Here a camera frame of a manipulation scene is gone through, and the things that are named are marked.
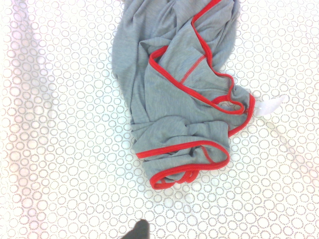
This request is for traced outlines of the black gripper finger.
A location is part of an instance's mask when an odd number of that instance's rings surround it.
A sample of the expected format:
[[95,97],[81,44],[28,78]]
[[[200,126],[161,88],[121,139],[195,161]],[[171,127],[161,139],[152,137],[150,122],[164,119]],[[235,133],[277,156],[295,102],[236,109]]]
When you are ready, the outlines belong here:
[[141,219],[134,228],[124,235],[124,239],[149,239],[150,238],[150,225],[149,223]]

